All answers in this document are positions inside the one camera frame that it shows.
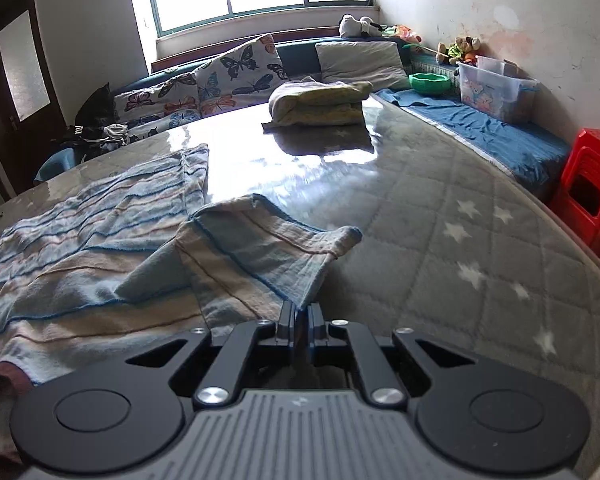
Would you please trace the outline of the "grey plain pillow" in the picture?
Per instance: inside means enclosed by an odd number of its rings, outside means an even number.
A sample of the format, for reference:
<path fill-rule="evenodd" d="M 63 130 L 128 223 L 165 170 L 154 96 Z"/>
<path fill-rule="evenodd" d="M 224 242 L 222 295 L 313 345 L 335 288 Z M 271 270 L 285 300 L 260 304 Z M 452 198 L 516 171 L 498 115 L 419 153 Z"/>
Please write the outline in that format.
<path fill-rule="evenodd" d="M 323 82 L 367 81 L 374 91 L 408 86 L 398 46 L 391 41 L 329 41 L 315 45 Z"/>

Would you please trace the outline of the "butterfly print pillow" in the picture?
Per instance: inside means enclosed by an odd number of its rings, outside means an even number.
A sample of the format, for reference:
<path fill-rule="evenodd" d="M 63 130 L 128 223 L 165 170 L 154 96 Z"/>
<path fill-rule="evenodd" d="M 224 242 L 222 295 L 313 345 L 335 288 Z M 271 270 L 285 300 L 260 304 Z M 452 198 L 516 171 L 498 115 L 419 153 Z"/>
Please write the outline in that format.
<path fill-rule="evenodd" d="M 192 73 L 114 97 L 118 123 L 131 140 L 142 140 L 201 118 L 197 81 Z"/>
<path fill-rule="evenodd" d="M 194 70 L 201 117 L 268 102 L 289 80 L 272 35 L 219 54 Z"/>

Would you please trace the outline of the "brown plush toys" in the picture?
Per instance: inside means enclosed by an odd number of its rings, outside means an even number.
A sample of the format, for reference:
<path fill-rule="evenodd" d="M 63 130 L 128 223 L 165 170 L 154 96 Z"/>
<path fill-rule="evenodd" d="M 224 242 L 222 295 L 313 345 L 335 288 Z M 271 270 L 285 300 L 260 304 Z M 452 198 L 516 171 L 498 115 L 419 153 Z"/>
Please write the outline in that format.
<path fill-rule="evenodd" d="M 480 48 L 481 41 L 478 37 L 458 36 L 448 46 L 439 42 L 436 62 L 440 65 L 457 66 L 458 63 L 464 63 L 476 66 Z"/>

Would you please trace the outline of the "striped blue beige shirt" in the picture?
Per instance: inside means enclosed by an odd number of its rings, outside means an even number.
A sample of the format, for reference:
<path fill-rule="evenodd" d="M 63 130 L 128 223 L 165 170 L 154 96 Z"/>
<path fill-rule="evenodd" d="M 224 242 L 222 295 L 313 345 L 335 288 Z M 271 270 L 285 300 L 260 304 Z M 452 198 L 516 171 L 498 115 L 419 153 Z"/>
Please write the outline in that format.
<path fill-rule="evenodd" d="M 0 236 L 0 456 L 16 400 L 81 367 L 206 324 L 306 307 L 354 226 L 308 226 L 259 194 L 206 197 L 205 145 L 142 162 Z"/>

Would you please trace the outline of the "blue bench cover cloth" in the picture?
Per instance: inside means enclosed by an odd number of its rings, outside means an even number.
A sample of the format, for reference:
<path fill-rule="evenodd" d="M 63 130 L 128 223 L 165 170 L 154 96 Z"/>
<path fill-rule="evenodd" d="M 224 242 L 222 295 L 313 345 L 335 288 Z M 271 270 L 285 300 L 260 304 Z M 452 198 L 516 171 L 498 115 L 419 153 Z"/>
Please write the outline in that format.
<path fill-rule="evenodd" d="M 559 178 L 571 151 L 565 141 L 536 125 L 502 122 L 452 96 L 390 89 L 376 96 L 464 143 L 533 193 Z"/>

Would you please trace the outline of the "folded yellow green blanket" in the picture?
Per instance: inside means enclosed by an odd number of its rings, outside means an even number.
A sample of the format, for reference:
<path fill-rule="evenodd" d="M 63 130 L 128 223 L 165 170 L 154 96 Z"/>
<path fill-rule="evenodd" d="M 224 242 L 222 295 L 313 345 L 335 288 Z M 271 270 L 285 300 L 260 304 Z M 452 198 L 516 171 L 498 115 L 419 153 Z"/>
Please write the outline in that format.
<path fill-rule="evenodd" d="M 269 132 L 294 126 L 361 125 L 364 122 L 362 103 L 372 91 L 373 85 L 369 81 L 325 84 L 306 77 L 286 82 L 268 99 L 271 119 L 263 124 L 263 129 Z"/>

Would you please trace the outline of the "black bag on bench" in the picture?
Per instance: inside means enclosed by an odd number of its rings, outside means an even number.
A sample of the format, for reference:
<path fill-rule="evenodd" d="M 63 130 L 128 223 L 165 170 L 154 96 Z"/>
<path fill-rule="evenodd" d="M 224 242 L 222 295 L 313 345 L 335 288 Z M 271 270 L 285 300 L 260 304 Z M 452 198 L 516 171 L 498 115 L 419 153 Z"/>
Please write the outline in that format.
<path fill-rule="evenodd" d="M 108 127 L 117 122 L 110 85 L 95 90 L 76 113 L 62 138 L 64 148 L 73 148 L 79 162 L 122 148 L 129 142 L 125 132 L 112 133 Z"/>

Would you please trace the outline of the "green plastic basin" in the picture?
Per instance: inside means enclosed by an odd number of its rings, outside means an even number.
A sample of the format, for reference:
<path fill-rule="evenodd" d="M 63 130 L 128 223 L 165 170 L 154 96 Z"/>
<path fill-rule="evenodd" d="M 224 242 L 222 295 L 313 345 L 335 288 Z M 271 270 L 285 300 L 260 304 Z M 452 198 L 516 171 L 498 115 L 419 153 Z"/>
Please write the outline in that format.
<path fill-rule="evenodd" d="M 452 88 L 448 76 L 435 73 L 414 73 L 408 76 L 408 81 L 421 96 L 441 96 Z"/>

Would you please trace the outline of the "white plush toy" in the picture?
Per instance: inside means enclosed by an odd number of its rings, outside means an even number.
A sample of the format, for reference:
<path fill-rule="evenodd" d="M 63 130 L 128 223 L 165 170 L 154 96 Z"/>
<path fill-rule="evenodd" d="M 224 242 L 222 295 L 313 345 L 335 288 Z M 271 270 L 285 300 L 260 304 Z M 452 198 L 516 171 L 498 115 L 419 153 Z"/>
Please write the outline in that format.
<path fill-rule="evenodd" d="M 355 18 L 351 14 L 343 14 L 338 24 L 340 38 L 381 37 L 383 31 L 382 26 L 369 16 Z"/>

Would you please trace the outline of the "red plastic stool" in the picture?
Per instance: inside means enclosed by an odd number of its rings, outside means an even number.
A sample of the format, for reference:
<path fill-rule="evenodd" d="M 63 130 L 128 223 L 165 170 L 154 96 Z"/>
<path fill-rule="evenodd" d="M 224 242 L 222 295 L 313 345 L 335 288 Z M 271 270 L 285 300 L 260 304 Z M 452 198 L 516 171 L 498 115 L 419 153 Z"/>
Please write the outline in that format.
<path fill-rule="evenodd" d="M 577 135 L 550 209 L 600 258 L 600 129 Z"/>

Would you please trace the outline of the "clear plastic storage box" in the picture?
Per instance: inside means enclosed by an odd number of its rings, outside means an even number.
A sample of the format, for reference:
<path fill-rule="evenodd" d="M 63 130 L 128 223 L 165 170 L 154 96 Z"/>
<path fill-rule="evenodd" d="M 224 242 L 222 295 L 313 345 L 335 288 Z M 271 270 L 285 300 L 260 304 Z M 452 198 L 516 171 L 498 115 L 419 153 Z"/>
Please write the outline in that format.
<path fill-rule="evenodd" d="M 458 64 L 460 99 L 501 122 L 523 124 L 532 115 L 539 81 L 487 70 L 466 63 Z"/>

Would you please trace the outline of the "dark wooden door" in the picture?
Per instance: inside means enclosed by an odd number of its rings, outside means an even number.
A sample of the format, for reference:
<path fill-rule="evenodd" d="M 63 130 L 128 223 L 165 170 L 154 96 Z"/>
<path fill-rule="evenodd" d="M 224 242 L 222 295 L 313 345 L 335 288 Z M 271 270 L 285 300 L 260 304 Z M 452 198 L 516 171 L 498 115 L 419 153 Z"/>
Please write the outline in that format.
<path fill-rule="evenodd" d="M 0 0 L 0 163 L 16 193 L 32 188 L 65 131 L 35 0 Z"/>

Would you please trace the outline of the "grey star quilted table cover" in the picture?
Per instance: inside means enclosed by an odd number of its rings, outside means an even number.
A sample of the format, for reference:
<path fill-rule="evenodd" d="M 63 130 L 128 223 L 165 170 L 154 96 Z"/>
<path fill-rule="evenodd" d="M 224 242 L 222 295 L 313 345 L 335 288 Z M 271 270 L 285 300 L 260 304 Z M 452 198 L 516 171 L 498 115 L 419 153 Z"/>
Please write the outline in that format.
<path fill-rule="evenodd" d="M 261 105 L 174 128 L 0 206 L 0 236 L 96 181 L 205 145 L 209 203 L 259 194 L 308 226 L 361 231 L 313 299 L 326 314 L 412 326 L 560 382 L 585 400 L 600 453 L 600 260 L 457 140 L 376 98 L 365 118 L 286 139 L 264 132 Z"/>

